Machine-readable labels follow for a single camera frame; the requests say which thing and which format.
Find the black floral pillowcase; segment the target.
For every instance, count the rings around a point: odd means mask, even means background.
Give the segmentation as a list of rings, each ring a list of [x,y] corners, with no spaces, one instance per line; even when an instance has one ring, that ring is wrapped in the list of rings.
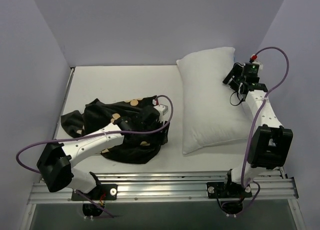
[[[85,159],[103,157],[128,164],[145,164],[168,142],[170,121],[164,120],[166,105],[152,96],[111,104],[99,99],[85,106],[84,112],[69,112],[60,123],[71,138],[62,149],[76,166]]]

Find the white pillow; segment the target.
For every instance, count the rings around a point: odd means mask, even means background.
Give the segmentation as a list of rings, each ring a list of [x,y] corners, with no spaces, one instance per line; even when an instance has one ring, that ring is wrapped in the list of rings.
[[[190,53],[176,64],[182,80],[184,155],[204,147],[245,143],[252,121],[242,106],[230,103],[223,84],[234,65],[235,49],[220,47]]]

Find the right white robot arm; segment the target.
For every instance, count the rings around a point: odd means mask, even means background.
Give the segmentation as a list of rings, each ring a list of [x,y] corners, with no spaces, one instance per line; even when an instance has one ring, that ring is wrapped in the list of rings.
[[[268,89],[259,82],[259,64],[235,63],[223,80],[246,103],[253,117],[244,160],[228,171],[222,190],[227,196],[244,191],[248,184],[266,170],[282,167],[286,161],[293,132],[280,123],[269,101]]]

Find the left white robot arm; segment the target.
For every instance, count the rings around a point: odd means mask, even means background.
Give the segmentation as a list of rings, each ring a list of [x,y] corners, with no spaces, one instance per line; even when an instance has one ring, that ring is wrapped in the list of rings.
[[[135,116],[120,117],[84,137],[47,143],[36,165],[49,192],[71,188],[81,191],[88,199],[98,198],[101,193],[98,177],[75,166],[105,149],[157,142],[169,124],[163,120],[168,110],[166,105],[148,105]]]

